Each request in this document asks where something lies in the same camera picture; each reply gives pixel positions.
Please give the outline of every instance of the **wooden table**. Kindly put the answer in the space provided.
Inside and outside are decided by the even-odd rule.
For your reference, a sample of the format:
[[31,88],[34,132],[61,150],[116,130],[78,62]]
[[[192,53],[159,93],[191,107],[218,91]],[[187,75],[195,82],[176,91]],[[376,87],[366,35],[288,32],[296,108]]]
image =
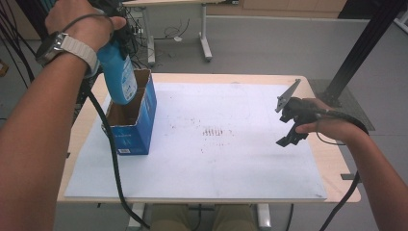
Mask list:
[[[154,83],[242,83],[290,86],[295,79],[301,79],[300,85],[298,86],[294,96],[300,98],[314,97],[314,94],[306,78],[302,76],[179,73],[152,73],[152,75]],[[92,91],[98,101],[102,104],[107,95],[107,89],[103,79],[103,75],[98,78]],[[88,136],[90,127],[92,126],[96,116],[96,111],[93,109],[91,103],[87,101],[72,128],[71,142],[69,146],[70,157],[66,160],[65,164],[63,181],[58,195],[59,202],[119,202],[118,198],[79,198],[64,196],[64,192],[72,175],[78,154]],[[343,198],[351,184],[351,181],[345,181],[341,177],[341,174],[349,173],[349,169],[344,161],[339,147],[336,145],[329,145],[321,142],[317,138],[316,134],[310,134],[307,141],[312,148],[312,152],[315,157],[316,164],[327,193],[327,198],[322,202],[339,202]],[[354,194],[348,199],[348,202],[357,202],[360,199],[361,195],[358,190],[356,190]],[[296,201],[280,200],[277,202],[293,203]]]
[[123,6],[127,8],[140,8],[143,22],[144,30],[147,38],[147,60],[149,65],[154,65],[156,62],[155,50],[154,50],[154,39],[150,32],[149,16],[147,7],[156,6],[168,6],[168,5],[182,5],[182,4],[200,4],[201,5],[201,32],[199,33],[201,46],[204,51],[205,58],[209,61],[213,55],[211,54],[210,46],[207,41],[207,3],[218,3],[224,0],[137,0],[123,2]]

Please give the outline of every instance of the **watch face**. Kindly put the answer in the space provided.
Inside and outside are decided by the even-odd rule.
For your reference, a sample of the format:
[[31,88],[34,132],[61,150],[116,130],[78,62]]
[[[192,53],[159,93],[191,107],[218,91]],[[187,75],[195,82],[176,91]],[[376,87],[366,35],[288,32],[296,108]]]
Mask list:
[[54,32],[53,34],[49,35],[38,48],[36,53],[36,61],[39,64],[48,64],[58,54],[58,52],[53,52],[58,34],[59,32]]

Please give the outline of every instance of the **human arm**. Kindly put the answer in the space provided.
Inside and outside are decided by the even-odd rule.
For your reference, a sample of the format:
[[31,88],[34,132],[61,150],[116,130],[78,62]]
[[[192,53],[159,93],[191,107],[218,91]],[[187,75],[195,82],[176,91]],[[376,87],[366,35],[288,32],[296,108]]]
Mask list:
[[[59,0],[45,25],[51,34],[95,13],[87,0]],[[116,29],[123,18],[112,18]],[[90,17],[66,32],[97,51],[110,37],[107,18]],[[62,53],[38,75],[0,130],[0,230],[52,230],[72,115],[87,64]]]
[[[329,109],[321,101],[312,102]],[[298,126],[297,133],[317,131],[318,124]],[[319,132],[347,145],[359,170],[371,210],[380,230],[408,230],[408,187],[375,142],[355,125],[340,119],[319,121]]]

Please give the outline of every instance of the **blue bottle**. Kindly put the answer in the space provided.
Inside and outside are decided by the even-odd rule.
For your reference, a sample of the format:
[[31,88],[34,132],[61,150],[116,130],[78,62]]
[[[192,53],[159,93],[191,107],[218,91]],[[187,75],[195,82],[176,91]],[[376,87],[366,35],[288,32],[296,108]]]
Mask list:
[[136,95],[138,84],[129,55],[120,54],[117,41],[102,47],[97,57],[105,74],[109,94],[116,104],[128,104]]

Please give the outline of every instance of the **gray floor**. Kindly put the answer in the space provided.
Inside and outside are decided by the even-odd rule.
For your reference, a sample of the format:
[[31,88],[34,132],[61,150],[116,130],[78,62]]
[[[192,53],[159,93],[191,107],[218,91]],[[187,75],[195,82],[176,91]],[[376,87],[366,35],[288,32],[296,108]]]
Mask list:
[[[189,38],[196,35],[194,28],[199,28],[192,22],[183,41],[156,41],[157,64],[152,71],[332,79],[366,25],[367,21],[356,20],[209,17],[208,41],[214,56],[210,62],[203,58],[199,40]],[[1,59],[11,63],[8,55]],[[393,24],[348,84],[375,127],[372,137],[405,182],[407,77],[408,36]],[[8,116],[23,90],[15,68],[0,78],[0,117]],[[341,150],[355,171],[349,152],[343,147]],[[359,190],[361,202],[346,204],[328,230],[377,230],[364,188],[359,186]],[[291,230],[318,230],[334,206],[295,204]],[[272,230],[285,230],[290,204],[270,204],[269,208]],[[198,230],[211,230],[213,214],[204,212],[203,217]],[[196,221],[196,212],[191,212],[191,223]],[[127,223],[128,216],[117,204],[102,204],[100,208],[97,204],[59,204],[55,230],[126,230]]]

